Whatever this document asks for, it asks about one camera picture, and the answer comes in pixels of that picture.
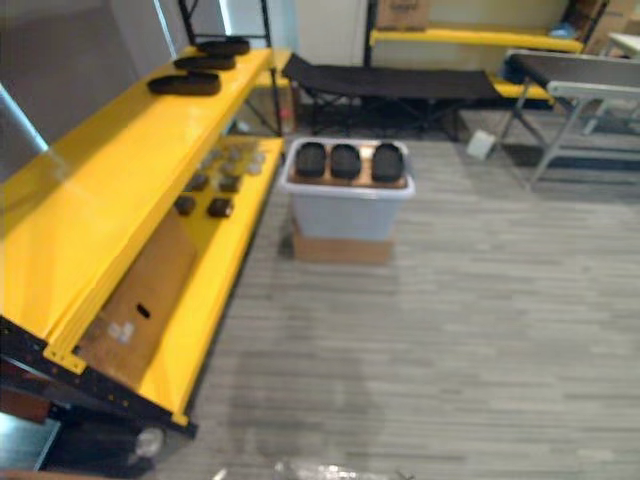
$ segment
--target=cardboard panel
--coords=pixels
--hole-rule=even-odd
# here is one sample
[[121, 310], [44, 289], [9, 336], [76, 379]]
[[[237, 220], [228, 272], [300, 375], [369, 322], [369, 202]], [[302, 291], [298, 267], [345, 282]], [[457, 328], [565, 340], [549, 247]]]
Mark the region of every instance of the cardboard panel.
[[195, 257], [195, 246], [171, 209], [85, 332], [78, 355], [136, 389]]
[[344, 238], [312, 238], [294, 226], [293, 251], [296, 260], [313, 263], [382, 265], [391, 259], [393, 240], [367, 242]]

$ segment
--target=cardboard box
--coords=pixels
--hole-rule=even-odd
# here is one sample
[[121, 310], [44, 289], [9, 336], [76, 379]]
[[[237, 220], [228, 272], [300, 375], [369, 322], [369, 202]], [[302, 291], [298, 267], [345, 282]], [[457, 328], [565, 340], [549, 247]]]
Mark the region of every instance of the cardboard box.
[[313, 263], [383, 265], [393, 254], [393, 240], [368, 242], [345, 238], [303, 236], [294, 226], [293, 254], [296, 260]]
[[599, 55], [609, 43], [609, 33], [622, 33], [635, 10], [635, 0], [611, 0], [585, 47], [584, 53]]
[[376, 27], [380, 30], [424, 30], [429, 0], [380, 0]]
[[136, 389], [195, 257], [196, 248], [171, 209], [78, 343], [78, 356]]

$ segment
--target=yellow shelf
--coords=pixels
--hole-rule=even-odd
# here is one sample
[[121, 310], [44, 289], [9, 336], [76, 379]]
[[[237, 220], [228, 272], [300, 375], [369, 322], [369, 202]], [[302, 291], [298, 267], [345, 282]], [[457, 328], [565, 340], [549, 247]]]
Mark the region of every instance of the yellow shelf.
[[[226, 144], [238, 141], [247, 140], [222, 140]], [[196, 209], [184, 218], [198, 248], [198, 259], [138, 392], [173, 412], [176, 423], [187, 423], [185, 406], [251, 240], [283, 143], [279, 138], [260, 139], [259, 148], [266, 155], [262, 173], [243, 176], [240, 192], [230, 195], [235, 205], [231, 217], [207, 216], [206, 208], [213, 197], [208, 188], [194, 194]]]
[[[287, 88], [291, 85], [287, 77], [282, 76], [282, 70], [291, 57], [291, 50], [274, 50], [273, 51], [273, 64], [276, 67], [276, 86], [278, 88]], [[256, 82], [258, 88], [271, 88], [271, 74], [268, 71], [262, 72]]]
[[2, 185], [2, 312], [49, 342], [45, 356], [84, 368], [72, 348], [269, 59], [238, 56], [212, 97], [140, 81]]
[[[524, 85], [518, 85], [511, 83], [507, 80], [498, 77], [491, 77], [493, 87], [505, 98], [520, 98]], [[551, 100], [551, 96], [546, 90], [538, 85], [532, 85], [527, 93], [527, 98], [532, 100]]]
[[458, 43], [466, 45], [493, 45], [501, 47], [520, 47], [540, 50], [558, 50], [578, 53], [583, 45], [577, 40], [553, 38], [544, 32], [502, 32], [475, 31], [456, 28], [428, 28], [420, 31], [371, 31], [369, 43], [373, 47], [380, 41], [392, 42], [434, 42]]

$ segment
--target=box on shelf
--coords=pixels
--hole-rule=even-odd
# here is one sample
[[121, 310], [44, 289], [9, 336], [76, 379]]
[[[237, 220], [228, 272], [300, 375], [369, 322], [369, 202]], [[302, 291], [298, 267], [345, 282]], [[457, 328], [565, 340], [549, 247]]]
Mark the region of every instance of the box on shelf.
[[78, 343], [91, 367], [136, 389], [196, 257], [171, 209]]
[[598, 55], [607, 46], [610, 33], [623, 33], [636, 8], [635, 0], [611, 0], [593, 31], [584, 53]]
[[429, 23], [430, 0], [380, 0], [376, 28], [424, 30]]

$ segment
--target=black object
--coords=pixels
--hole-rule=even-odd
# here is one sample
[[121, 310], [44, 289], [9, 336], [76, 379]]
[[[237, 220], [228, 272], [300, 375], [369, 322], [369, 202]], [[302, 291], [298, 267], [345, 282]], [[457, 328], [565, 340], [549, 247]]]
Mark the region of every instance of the black object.
[[180, 70], [232, 70], [236, 59], [228, 55], [207, 55], [199, 57], [183, 57], [175, 60], [173, 65]]
[[517, 53], [509, 57], [509, 64], [543, 88], [551, 82], [640, 88], [640, 64], [633, 61]]
[[235, 175], [225, 175], [218, 182], [218, 187], [221, 192], [237, 193], [240, 191], [240, 181], [242, 177]]
[[242, 37], [226, 37], [196, 44], [196, 48], [208, 55], [244, 55], [249, 53], [249, 41]]
[[353, 145], [339, 144], [331, 149], [331, 176], [353, 180], [360, 175], [360, 153]]
[[176, 207], [176, 210], [180, 215], [187, 217], [191, 215], [193, 209], [196, 208], [196, 201], [193, 197], [189, 197], [188, 195], [180, 195], [173, 203], [173, 206]]
[[147, 82], [153, 93], [174, 95], [215, 95], [222, 88], [215, 73], [189, 72], [187, 75], [166, 75]]
[[320, 178], [324, 175], [327, 151], [324, 145], [307, 142], [296, 152], [296, 175], [305, 178]]
[[[282, 73], [297, 82], [312, 98], [313, 134], [322, 130], [317, 127], [320, 114], [328, 113], [330, 109], [339, 112], [343, 122], [336, 122], [335, 116], [326, 115], [330, 121], [325, 122], [323, 128], [343, 123], [344, 130], [349, 134], [354, 120], [367, 119], [372, 112], [391, 104], [408, 113], [413, 120], [412, 123], [400, 126], [393, 122], [395, 130], [400, 127], [418, 127], [422, 132], [434, 122], [442, 120], [447, 113], [453, 113], [454, 133], [451, 137], [457, 139], [456, 113], [460, 108], [481, 100], [502, 99], [487, 74], [482, 71], [312, 65], [294, 54]], [[347, 100], [346, 109], [345, 102], [340, 102], [343, 99]], [[354, 108], [356, 99], [361, 100], [359, 109]]]
[[374, 182], [397, 182], [404, 174], [402, 152], [393, 143], [381, 143], [373, 153], [371, 178]]
[[214, 197], [207, 207], [207, 214], [210, 217], [230, 217], [232, 212], [233, 202], [229, 198]]
[[201, 192], [206, 188], [207, 183], [209, 183], [208, 175], [205, 175], [204, 173], [196, 173], [193, 177], [191, 177], [191, 180], [189, 180], [187, 186], [184, 187], [184, 191]]

